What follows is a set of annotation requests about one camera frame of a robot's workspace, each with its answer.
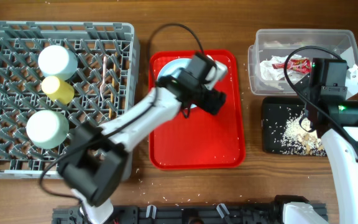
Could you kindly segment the wooden chopstick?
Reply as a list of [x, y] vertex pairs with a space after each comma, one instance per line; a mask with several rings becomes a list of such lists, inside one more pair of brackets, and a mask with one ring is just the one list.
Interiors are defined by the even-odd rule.
[[[114, 72], [114, 74], [116, 74], [116, 69], [117, 69], [117, 66], [113, 62], [113, 72]], [[112, 85], [113, 89], [115, 90], [115, 79], [114, 78], [112, 78], [112, 80], [111, 80], [111, 85]], [[111, 100], [111, 103], [114, 105], [114, 93], [112, 91], [111, 91], [110, 100]], [[109, 109], [109, 119], [112, 119], [113, 113], [114, 113], [114, 110]]]

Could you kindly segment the white tissue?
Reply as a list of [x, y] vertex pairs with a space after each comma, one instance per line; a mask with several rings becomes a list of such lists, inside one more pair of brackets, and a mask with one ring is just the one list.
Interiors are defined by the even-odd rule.
[[[305, 58], [301, 55], [295, 54], [291, 59]], [[270, 60], [264, 60], [260, 62], [260, 75], [264, 80], [279, 81], [284, 80], [284, 63], [287, 57], [272, 56]], [[287, 75], [293, 83], [301, 80], [305, 75], [293, 70], [287, 69]]]

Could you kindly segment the light blue bowl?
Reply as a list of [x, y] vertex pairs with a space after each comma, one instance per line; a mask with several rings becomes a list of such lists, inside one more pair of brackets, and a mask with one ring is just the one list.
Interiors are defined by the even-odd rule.
[[78, 67], [76, 55], [59, 45], [44, 48], [37, 62], [44, 77], [56, 76], [62, 80], [70, 79]]

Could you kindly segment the rice and peanut waste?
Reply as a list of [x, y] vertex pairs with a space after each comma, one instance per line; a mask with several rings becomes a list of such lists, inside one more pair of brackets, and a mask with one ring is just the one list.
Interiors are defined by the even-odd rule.
[[267, 136], [272, 143], [267, 151], [274, 154], [322, 156], [326, 151], [316, 131], [310, 132], [310, 121], [303, 118], [301, 105], [279, 106], [277, 117], [267, 118]]

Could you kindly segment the yellow cup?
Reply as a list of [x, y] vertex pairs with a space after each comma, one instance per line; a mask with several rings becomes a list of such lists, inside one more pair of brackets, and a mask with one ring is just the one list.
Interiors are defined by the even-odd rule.
[[42, 91], [52, 100], [67, 105], [74, 98], [74, 88], [64, 80], [56, 77], [49, 76], [44, 78], [41, 84]]

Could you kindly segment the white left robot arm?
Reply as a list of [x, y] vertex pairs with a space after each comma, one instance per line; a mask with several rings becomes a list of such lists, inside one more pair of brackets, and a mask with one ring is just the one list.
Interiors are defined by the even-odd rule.
[[99, 126], [85, 123], [74, 130], [66, 153], [55, 160], [58, 174], [80, 204], [83, 221], [106, 223], [117, 189], [136, 145], [161, 124], [191, 106], [216, 115], [226, 94], [214, 89], [227, 74], [225, 64], [196, 52], [185, 67], [160, 75], [149, 94], [124, 115]]

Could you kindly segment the green bowl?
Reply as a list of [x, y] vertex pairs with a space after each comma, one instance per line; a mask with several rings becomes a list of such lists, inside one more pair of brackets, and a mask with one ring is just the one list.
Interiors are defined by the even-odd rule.
[[34, 113], [26, 124], [26, 133], [32, 143], [42, 149], [60, 145], [69, 132], [69, 122], [56, 111], [42, 110]]

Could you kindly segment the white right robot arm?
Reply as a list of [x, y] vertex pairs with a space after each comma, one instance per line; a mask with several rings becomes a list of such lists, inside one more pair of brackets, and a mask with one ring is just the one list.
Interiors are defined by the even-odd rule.
[[349, 67], [338, 54], [314, 58], [307, 77], [289, 86], [305, 104], [310, 131], [316, 132], [326, 151], [334, 178], [339, 220], [358, 223], [358, 67]]

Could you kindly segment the red snack wrapper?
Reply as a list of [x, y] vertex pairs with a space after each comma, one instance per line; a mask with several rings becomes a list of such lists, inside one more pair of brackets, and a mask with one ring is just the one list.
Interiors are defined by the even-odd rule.
[[311, 71], [311, 62], [308, 58], [290, 59], [287, 63], [287, 69], [301, 74], [307, 74]]

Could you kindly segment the white plastic fork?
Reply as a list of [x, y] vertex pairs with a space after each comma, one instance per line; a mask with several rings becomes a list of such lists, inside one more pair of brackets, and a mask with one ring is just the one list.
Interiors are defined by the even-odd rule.
[[105, 86], [106, 86], [107, 63], [108, 63], [108, 58], [105, 55], [103, 57], [102, 81], [101, 81], [101, 84], [100, 84], [100, 87], [99, 87], [99, 93], [100, 93], [101, 96], [103, 96], [104, 89], [105, 89]]

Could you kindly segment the light blue plate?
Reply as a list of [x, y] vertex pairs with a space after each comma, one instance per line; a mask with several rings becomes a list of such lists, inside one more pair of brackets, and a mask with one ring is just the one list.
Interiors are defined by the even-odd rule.
[[[168, 62], [159, 71], [157, 76], [157, 82], [159, 83], [162, 77], [172, 76], [173, 78], [177, 79], [181, 72], [181, 68], [186, 68], [190, 61], [190, 58], [178, 58]], [[159, 105], [161, 105], [163, 102], [171, 100], [173, 98], [173, 95], [180, 94], [182, 92], [185, 92], [186, 90], [189, 90], [188, 87], [181, 83], [179, 83], [177, 86], [173, 85], [172, 87], [174, 93], [171, 93], [169, 89], [163, 89], [162, 87], [158, 89], [158, 99], [159, 101], [162, 101], [161, 103], [158, 103]]]

